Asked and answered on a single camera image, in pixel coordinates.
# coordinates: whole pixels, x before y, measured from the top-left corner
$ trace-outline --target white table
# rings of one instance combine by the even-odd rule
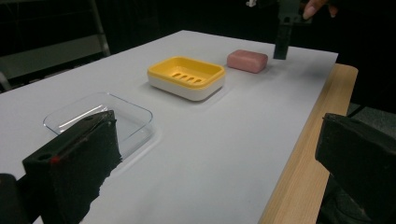
[[[259,74],[228,68],[236,49],[266,53]],[[108,91],[153,113],[155,136],[101,187],[83,223],[257,223],[337,54],[181,31],[0,94],[0,173],[55,135],[49,113]],[[226,69],[223,88],[191,102],[148,84],[150,65],[175,55]]]

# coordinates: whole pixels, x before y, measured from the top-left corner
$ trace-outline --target clear plastic container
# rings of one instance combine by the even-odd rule
[[[61,134],[80,119],[102,111],[113,110],[116,117],[119,150],[123,159],[132,155],[154,134],[152,113],[108,92],[86,96],[45,117],[44,126]]]

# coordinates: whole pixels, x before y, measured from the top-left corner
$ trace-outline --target hand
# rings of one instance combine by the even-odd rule
[[[334,18],[335,15],[337,15],[338,8],[332,4],[328,4],[328,2],[329,0],[309,0],[309,2],[304,7],[304,20],[308,20],[314,16],[324,5],[328,6],[330,16]]]

